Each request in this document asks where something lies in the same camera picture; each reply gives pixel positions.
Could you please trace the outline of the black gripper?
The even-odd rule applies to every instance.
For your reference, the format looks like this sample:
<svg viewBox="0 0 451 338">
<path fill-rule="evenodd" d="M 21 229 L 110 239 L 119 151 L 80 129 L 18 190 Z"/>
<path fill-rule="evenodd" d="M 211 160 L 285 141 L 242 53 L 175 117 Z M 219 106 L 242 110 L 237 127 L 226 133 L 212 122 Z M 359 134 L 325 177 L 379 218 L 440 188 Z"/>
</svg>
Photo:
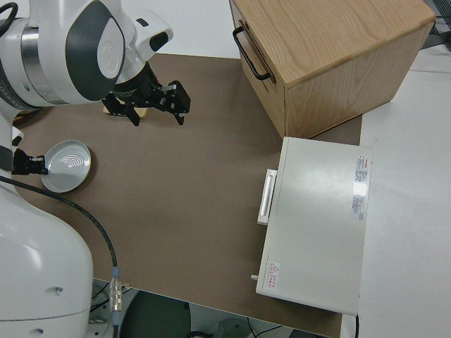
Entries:
<svg viewBox="0 0 451 338">
<path fill-rule="evenodd" d="M 49 170 L 45 167 L 45 157 L 43 155 L 29 157 L 22 149 L 16 149 L 13 155 L 13 175 L 39 174 L 48 175 Z"/>
<path fill-rule="evenodd" d="M 151 103 L 151 107 L 172 114 L 179 125 L 184 125 L 185 116 L 190 112 L 191 99 L 181 82 L 174 80 L 161 86 L 150 65 L 145 65 L 132 79 L 116 84 L 113 94 L 101 100 L 107 113 L 127 118 L 136 127 L 141 117 L 131 103 L 137 106 Z"/>
</svg>

